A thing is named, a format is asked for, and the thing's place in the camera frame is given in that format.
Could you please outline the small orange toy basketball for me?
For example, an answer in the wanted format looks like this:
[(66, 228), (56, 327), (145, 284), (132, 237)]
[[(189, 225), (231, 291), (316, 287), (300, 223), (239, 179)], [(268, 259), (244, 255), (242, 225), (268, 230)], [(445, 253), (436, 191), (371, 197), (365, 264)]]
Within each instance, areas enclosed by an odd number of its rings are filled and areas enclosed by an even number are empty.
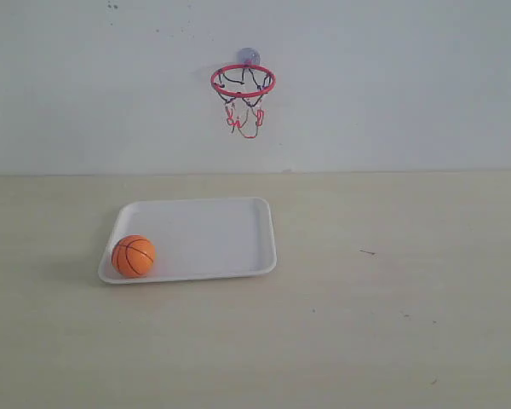
[(126, 279), (146, 277), (156, 258), (153, 243), (141, 235), (129, 235), (120, 239), (112, 249), (114, 269)]

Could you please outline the red mini basketball hoop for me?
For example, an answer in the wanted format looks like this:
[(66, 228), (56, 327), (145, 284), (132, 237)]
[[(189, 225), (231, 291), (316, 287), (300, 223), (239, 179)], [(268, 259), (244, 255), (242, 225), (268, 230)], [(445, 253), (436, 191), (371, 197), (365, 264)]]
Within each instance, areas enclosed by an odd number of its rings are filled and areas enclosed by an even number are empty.
[(263, 101), (276, 85), (275, 74), (263, 66), (231, 64), (213, 72), (210, 85), (223, 103), (231, 133), (255, 139), (265, 119)]

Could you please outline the white rectangular plastic tray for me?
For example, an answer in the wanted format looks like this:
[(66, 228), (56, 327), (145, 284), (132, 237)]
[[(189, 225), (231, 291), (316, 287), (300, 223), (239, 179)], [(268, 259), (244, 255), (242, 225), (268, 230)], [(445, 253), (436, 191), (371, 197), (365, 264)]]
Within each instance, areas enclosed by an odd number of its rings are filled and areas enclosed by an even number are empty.
[[(126, 278), (112, 265), (114, 245), (141, 235), (157, 250), (144, 278)], [(118, 213), (97, 269), (111, 285), (268, 274), (277, 264), (269, 203), (257, 197), (138, 201)]]

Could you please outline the clear suction cup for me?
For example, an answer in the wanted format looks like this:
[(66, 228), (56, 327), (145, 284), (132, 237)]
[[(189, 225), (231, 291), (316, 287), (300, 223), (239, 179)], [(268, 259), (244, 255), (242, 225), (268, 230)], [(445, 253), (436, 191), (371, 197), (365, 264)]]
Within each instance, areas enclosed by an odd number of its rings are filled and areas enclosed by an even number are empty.
[(237, 62), (242, 65), (259, 66), (261, 61), (260, 53), (253, 48), (242, 48), (237, 53)]

